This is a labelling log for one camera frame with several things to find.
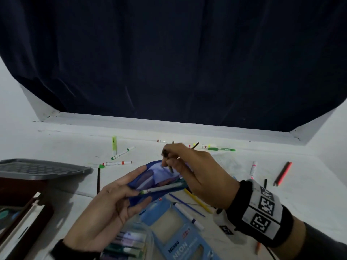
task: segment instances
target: right hand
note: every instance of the right hand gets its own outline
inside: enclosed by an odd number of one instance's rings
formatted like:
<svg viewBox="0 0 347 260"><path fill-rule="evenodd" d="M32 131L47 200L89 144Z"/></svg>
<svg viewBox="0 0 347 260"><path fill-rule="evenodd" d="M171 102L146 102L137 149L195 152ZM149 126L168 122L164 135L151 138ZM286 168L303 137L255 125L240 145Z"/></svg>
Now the right hand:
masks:
<svg viewBox="0 0 347 260"><path fill-rule="evenodd" d="M229 208L240 183L219 166L210 153L187 148L182 143L167 144L163 149L169 155L163 158L162 165L177 170L196 196L213 207Z"/></svg>

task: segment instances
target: black fabric backdrop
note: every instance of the black fabric backdrop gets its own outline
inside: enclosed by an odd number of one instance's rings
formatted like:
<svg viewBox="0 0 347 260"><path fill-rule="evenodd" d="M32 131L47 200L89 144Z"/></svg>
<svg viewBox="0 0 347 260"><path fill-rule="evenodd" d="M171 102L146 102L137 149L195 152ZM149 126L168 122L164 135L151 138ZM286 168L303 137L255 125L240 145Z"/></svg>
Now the black fabric backdrop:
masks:
<svg viewBox="0 0 347 260"><path fill-rule="evenodd" d="M290 131L347 97L347 0L0 0L0 55L60 111Z"/></svg>

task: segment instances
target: plastic tray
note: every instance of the plastic tray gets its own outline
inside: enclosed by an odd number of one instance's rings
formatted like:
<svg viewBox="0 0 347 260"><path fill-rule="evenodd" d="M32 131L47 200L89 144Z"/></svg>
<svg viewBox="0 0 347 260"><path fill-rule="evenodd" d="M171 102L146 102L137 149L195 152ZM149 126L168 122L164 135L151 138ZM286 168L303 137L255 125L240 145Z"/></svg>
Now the plastic tray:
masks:
<svg viewBox="0 0 347 260"><path fill-rule="evenodd" d="M42 180L91 172L90 167L54 161L18 158L0 161L1 178Z"/></svg>

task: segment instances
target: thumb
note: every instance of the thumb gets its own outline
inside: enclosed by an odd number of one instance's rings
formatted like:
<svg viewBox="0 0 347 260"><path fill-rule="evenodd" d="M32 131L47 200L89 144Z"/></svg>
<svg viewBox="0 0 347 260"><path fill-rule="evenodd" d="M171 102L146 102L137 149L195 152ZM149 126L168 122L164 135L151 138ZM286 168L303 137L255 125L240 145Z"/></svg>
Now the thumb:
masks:
<svg viewBox="0 0 347 260"><path fill-rule="evenodd" d="M169 158L166 160L167 165L177 170L190 186L196 186L198 183L195 174L189 169L182 159Z"/></svg>

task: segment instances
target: pink marker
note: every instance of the pink marker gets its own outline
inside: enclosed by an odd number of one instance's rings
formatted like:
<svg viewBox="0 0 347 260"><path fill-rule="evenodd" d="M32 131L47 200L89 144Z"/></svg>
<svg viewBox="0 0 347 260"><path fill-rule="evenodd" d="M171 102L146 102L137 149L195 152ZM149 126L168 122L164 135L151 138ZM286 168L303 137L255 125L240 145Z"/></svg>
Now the pink marker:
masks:
<svg viewBox="0 0 347 260"><path fill-rule="evenodd" d="M255 168L257 167L257 165L258 165L258 162L257 161L253 161L253 165L252 165L252 168L251 168L250 173L249 173L251 179L254 179L253 175L255 173Z"/></svg>

